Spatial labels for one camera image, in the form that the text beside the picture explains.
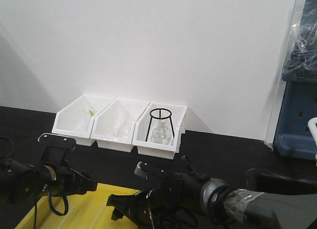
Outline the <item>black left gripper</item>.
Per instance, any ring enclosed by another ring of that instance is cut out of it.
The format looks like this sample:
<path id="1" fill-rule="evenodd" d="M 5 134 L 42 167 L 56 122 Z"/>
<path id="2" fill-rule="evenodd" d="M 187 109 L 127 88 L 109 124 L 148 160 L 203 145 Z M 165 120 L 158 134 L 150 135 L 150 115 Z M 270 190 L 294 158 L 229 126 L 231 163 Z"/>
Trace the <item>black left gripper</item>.
<path id="1" fill-rule="evenodd" d="M 47 183 L 48 195 L 62 197 L 69 195 L 84 195 L 88 191 L 96 191 L 98 183 L 87 173 L 76 171 L 68 162 L 47 163 L 47 169 L 52 170 Z"/>

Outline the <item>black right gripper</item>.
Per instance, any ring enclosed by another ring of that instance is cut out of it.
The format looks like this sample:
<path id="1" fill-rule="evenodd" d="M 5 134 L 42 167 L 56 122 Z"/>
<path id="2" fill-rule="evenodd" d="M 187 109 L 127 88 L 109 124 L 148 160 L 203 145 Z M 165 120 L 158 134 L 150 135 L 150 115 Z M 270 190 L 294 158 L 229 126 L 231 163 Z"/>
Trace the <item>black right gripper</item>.
<path id="1" fill-rule="evenodd" d="M 203 214 L 198 177 L 170 172 L 157 185 L 133 195 L 110 195 L 111 219 L 128 218 L 139 229 L 196 229 L 194 213 Z"/>

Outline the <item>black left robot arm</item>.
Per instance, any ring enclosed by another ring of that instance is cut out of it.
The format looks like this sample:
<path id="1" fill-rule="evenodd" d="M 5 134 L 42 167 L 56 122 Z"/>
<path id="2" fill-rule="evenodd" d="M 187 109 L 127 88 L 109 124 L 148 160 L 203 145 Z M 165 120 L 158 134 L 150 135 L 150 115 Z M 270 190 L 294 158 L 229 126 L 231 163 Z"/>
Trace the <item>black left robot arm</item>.
<path id="1" fill-rule="evenodd" d="M 87 173 L 80 173 L 66 160 L 66 154 L 75 149 L 76 140 L 62 135 L 44 133 L 38 142 L 45 146 L 38 165 L 19 163 L 9 157 L 0 159 L 0 201 L 1 203 L 19 204 L 28 198 L 48 197 L 52 211 L 53 198 L 61 197 L 65 211 L 68 211 L 69 195 L 83 195 L 96 191 L 97 182 Z"/>

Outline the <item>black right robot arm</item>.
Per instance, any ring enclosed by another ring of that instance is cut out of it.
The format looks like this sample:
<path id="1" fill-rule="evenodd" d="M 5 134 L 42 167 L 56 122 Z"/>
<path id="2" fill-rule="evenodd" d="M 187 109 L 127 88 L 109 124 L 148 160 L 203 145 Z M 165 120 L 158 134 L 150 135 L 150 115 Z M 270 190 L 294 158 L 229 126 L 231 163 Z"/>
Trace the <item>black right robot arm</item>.
<path id="1" fill-rule="evenodd" d="M 227 229 L 241 222 L 254 229 L 314 229 L 315 194 L 283 195 L 233 188 L 207 175 L 167 173 L 161 182 L 133 195 L 110 195 L 111 218 L 127 217 L 140 229 L 198 226 L 196 214 Z"/>

